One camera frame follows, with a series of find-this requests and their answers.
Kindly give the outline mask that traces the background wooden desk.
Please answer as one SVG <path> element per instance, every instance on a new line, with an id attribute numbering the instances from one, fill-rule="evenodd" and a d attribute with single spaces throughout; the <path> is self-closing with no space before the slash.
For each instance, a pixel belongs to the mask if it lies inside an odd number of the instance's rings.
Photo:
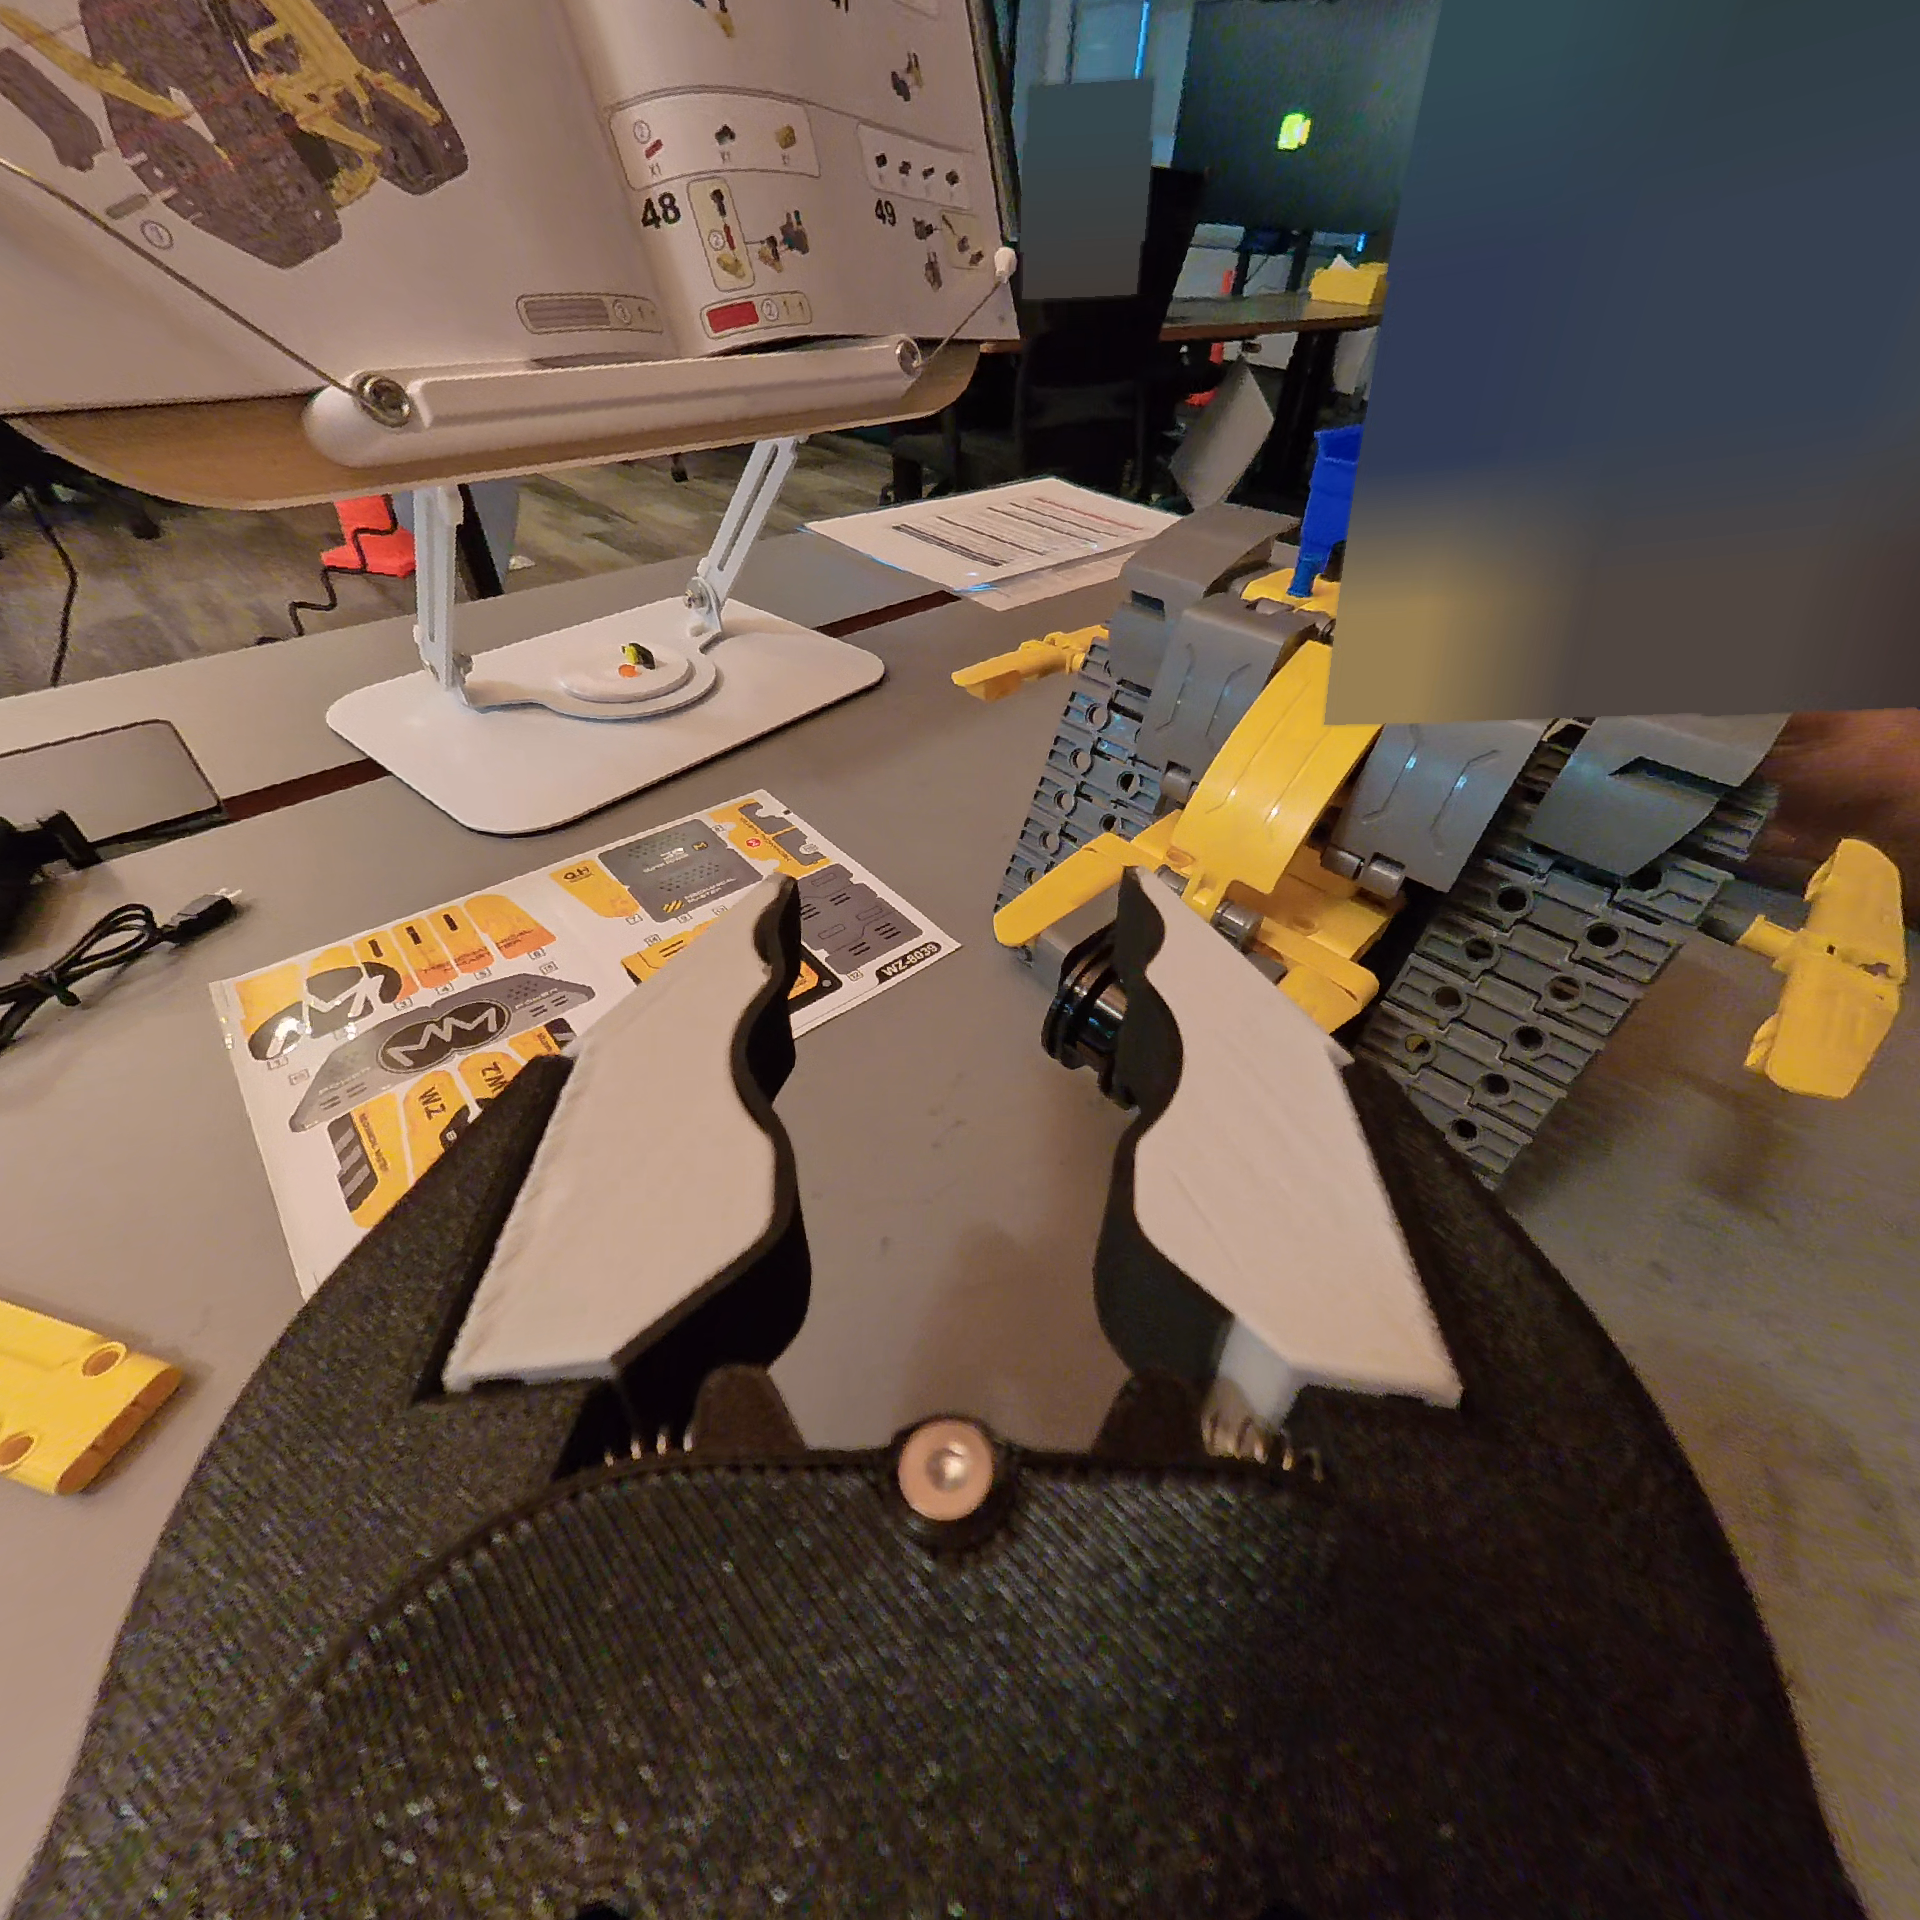
<path id="1" fill-rule="evenodd" d="M 1016 355 L 1009 475 L 1061 475 L 1147 497 L 1179 399 L 1223 377 L 1207 347 L 1272 336 L 1302 343 L 1286 368 L 1285 404 L 1310 420 L 1339 336 L 1374 321 L 1377 312 L 1365 303 L 1310 294 L 1030 303 Z"/>

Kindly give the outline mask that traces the black tablet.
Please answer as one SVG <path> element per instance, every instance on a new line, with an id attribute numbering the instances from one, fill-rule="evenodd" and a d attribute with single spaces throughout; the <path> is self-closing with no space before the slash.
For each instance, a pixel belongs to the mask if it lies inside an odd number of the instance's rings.
<path id="1" fill-rule="evenodd" d="M 146 719 L 3 752 L 2 817 L 89 865 L 224 824 L 225 808 L 178 729 Z"/>

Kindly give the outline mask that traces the black monitor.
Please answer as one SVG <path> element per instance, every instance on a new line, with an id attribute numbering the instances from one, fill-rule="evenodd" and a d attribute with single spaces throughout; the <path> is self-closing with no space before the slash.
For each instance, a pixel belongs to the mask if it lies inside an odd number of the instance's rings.
<path id="1" fill-rule="evenodd" d="M 1392 232 L 1439 11 L 1198 4 L 1175 163 L 1207 175 L 1201 216 Z"/>

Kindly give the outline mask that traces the open instruction manual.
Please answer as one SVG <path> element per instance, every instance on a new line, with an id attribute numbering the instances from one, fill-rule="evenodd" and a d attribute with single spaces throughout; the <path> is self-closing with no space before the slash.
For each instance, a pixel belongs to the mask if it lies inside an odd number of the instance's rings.
<path id="1" fill-rule="evenodd" d="M 2 11 L 9 416 L 1016 331 L 984 4 Z"/>

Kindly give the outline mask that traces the yellow grey sticker sheet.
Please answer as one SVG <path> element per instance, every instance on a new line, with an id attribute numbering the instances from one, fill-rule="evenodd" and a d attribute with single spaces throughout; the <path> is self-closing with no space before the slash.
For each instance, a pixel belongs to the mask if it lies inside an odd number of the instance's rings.
<path id="1" fill-rule="evenodd" d="M 799 886 L 809 1033 L 958 948 L 767 791 L 213 988 L 301 1296 L 537 1057 L 661 975 L 755 881 Z"/>

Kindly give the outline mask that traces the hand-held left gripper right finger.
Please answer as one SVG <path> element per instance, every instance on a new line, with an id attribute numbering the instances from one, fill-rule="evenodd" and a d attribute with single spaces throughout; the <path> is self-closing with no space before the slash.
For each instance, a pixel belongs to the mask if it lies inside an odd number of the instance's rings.
<path id="1" fill-rule="evenodd" d="M 1150 872 L 1119 878 L 1113 961 L 1135 1113 L 1093 1272 L 1114 1352 L 1185 1390 L 1200 1433 L 1282 1433 L 1312 1387 L 1455 1411 L 1341 1049 Z"/>

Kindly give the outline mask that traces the hanging white paper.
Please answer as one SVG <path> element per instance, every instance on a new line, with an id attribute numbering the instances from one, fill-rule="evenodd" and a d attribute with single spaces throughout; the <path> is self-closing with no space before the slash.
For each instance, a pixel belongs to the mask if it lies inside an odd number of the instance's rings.
<path id="1" fill-rule="evenodd" d="M 1231 361 L 1183 430 L 1168 471 L 1192 511 L 1210 510 L 1255 475 L 1255 492 L 1289 489 L 1285 371 Z"/>

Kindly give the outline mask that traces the blue plastic bin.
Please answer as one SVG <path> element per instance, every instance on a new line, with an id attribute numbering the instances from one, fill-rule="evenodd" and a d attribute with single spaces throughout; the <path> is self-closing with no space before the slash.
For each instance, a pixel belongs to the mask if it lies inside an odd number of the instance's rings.
<path id="1" fill-rule="evenodd" d="M 1312 478 L 1302 510 L 1299 556 L 1289 589 L 1306 596 L 1343 545 L 1353 518 L 1353 484 L 1361 425 L 1323 428 L 1313 439 Z"/>

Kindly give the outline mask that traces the yellow toy panel piece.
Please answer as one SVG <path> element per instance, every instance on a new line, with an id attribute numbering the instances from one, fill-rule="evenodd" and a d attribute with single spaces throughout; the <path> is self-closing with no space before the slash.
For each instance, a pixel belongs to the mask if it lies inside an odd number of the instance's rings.
<path id="1" fill-rule="evenodd" d="M 2 1473 L 51 1496 L 85 1491 L 179 1377 L 121 1339 L 2 1303 Z"/>

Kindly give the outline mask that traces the white book stand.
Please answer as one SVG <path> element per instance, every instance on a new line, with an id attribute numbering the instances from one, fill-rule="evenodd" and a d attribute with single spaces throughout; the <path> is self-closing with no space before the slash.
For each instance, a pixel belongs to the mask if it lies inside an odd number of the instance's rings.
<path id="1" fill-rule="evenodd" d="M 849 641 L 737 604 L 735 575 L 805 437 L 931 414 L 974 343 L 907 334 L 595 366 L 360 375 L 305 399 L 157 401 L 17 416 L 35 444 L 129 489 L 266 510 L 411 489 L 423 665 L 344 692 L 326 725 L 456 824 L 550 831 L 874 687 Z M 471 654 L 456 630 L 456 484 L 600 456 L 754 441 L 682 588 Z M 642 641 L 656 672 L 616 675 Z"/>

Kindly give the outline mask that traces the yellow grey toy tracked vehicle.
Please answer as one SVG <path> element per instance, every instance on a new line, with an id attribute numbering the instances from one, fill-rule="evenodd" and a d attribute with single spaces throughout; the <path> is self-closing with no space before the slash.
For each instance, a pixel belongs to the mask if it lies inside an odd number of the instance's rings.
<path id="1" fill-rule="evenodd" d="M 1049 980 L 1045 1049 L 1117 1096 L 1113 886 L 1153 870 L 1486 1183 L 1695 932 L 1783 975 L 1746 1067 L 1851 1095 L 1902 1001 L 1895 862 L 1841 838 L 1800 926 L 1720 911 L 1773 811 L 1759 767 L 1785 721 L 1335 725 L 1343 533 L 1319 510 L 1208 508 L 1127 561 L 1103 627 L 953 676 L 983 702 L 1067 676 L 994 915 Z"/>

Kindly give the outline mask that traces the orange floor cone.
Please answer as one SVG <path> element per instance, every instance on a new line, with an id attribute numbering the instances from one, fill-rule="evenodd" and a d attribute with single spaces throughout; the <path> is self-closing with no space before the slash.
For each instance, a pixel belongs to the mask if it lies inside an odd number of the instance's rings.
<path id="1" fill-rule="evenodd" d="M 349 495 L 334 502 L 339 539 L 319 552 L 323 571 L 381 581 L 408 581 L 416 574 L 416 539 L 386 494 Z"/>

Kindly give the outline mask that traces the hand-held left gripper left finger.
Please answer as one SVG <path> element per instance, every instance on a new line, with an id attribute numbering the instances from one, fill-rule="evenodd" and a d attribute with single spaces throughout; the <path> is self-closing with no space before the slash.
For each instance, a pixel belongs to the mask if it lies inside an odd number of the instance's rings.
<path id="1" fill-rule="evenodd" d="M 809 1304 L 774 1102 L 795 1067 L 799 886 L 754 884 L 576 1047 L 443 1384 L 626 1377 L 686 1404 L 769 1364 Z"/>

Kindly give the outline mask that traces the printed paper sheet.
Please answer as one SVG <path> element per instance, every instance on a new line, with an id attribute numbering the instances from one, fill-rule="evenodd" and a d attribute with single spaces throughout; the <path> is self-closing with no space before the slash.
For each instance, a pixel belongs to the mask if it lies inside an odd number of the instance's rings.
<path id="1" fill-rule="evenodd" d="M 1177 518 L 1058 478 L 1027 478 L 815 518 L 809 529 L 984 607 L 1013 609 L 1114 581 Z"/>

